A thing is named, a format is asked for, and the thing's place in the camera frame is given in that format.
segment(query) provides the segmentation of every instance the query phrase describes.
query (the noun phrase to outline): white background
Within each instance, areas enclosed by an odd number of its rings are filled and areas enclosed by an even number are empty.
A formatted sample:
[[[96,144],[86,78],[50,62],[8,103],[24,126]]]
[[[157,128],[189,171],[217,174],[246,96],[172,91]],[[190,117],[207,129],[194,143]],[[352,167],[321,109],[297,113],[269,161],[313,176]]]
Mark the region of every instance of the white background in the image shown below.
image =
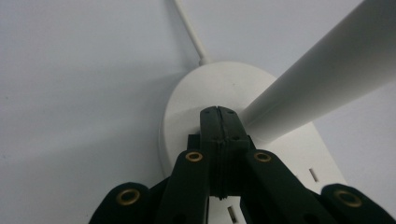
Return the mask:
[[[360,1],[185,0],[216,61],[276,77]],[[1,223],[88,223],[163,179],[164,106],[198,56],[170,0],[0,0]],[[346,181],[396,217],[396,83],[316,120]]]

